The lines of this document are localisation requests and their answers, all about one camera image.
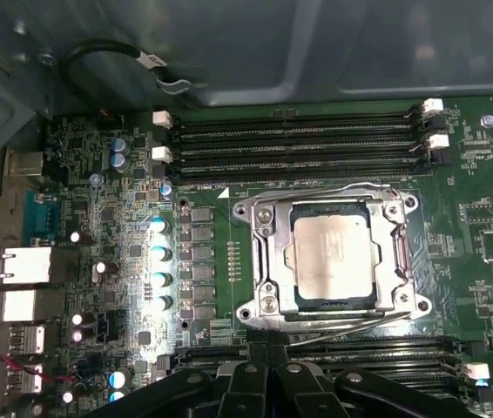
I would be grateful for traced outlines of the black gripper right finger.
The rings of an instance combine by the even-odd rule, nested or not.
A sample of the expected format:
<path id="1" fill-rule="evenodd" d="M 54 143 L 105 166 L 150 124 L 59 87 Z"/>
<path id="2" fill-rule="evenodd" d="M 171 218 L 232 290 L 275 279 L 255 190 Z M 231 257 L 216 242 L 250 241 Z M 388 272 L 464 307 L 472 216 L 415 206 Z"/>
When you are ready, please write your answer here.
<path id="1" fill-rule="evenodd" d="M 339 341 L 291 346 L 275 378 L 299 417 L 477 417 L 486 402 L 472 342 Z"/>

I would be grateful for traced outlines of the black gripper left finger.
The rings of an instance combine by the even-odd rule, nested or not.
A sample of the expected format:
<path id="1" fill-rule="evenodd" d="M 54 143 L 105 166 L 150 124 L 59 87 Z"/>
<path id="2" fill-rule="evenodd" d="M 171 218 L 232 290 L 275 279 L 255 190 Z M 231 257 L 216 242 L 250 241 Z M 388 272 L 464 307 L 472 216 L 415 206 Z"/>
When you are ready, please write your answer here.
<path id="1" fill-rule="evenodd" d="M 182 369 L 87 414 L 88 417 L 264 417 L 268 345 L 251 342 L 247 359 L 223 364 L 215 378 Z"/>

